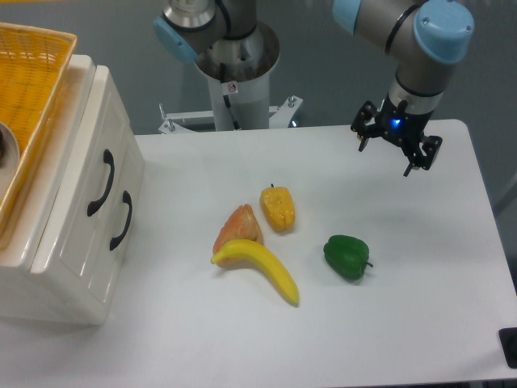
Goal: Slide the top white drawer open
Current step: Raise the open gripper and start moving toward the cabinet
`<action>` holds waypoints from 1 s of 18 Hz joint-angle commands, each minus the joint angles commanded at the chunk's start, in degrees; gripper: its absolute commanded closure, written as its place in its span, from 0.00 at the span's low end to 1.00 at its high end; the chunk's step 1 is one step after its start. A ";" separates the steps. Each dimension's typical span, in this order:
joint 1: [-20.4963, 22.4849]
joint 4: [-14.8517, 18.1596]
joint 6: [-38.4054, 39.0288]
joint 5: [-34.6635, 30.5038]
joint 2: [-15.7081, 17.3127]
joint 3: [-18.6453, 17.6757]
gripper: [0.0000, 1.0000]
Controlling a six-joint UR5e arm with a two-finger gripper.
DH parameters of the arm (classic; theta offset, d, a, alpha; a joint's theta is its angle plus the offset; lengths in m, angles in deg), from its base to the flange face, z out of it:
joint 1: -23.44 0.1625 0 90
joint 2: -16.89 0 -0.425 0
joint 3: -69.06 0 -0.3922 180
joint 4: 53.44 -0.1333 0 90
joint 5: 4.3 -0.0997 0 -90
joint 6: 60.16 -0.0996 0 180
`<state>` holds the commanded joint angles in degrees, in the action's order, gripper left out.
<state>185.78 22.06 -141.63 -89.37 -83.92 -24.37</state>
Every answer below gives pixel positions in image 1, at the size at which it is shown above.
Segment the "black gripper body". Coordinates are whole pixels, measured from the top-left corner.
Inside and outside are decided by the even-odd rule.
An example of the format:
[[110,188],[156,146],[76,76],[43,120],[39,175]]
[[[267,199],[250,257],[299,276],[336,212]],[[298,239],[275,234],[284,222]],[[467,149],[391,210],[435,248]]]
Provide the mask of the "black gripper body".
[[387,97],[381,106],[376,121],[381,129],[381,138],[402,149],[404,140],[419,140],[425,135],[433,111],[423,114],[408,112],[409,100],[403,99],[398,105]]

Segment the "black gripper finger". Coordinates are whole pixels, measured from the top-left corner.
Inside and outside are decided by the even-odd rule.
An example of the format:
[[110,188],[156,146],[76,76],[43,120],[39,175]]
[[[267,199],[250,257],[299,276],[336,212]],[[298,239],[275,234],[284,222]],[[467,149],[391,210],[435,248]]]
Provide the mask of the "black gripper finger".
[[409,164],[403,175],[407,177],[412,170],[428,171],[434,163],[443,138],[439,136],[422,135],[419,140],[404,140],[402,151],[408,158]]
[[360,140],[359,152],[362,152],[371,138],[381,136],[381,129],[376,118],[379,111],[376,106],[367,100],[357,112],[355,119],[352,121],[351,130],[356,133]]

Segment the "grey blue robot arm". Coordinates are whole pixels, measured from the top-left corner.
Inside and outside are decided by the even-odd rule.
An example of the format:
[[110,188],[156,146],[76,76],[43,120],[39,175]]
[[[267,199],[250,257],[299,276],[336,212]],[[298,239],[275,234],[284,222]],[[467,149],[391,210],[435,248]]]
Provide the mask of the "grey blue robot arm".
[[[424,130],[474,31],[456,1],[336,1],[334,20],[397,60],[380,106],[366,102],[351,128],[362,145],[380,137],[400,148],[408,170],[429,169],[442,140]],[[274,31],[253,1],[169,1],[153,29],[178,60],[206,77],[218,130],[266,129],[269,81],[280,58]]]

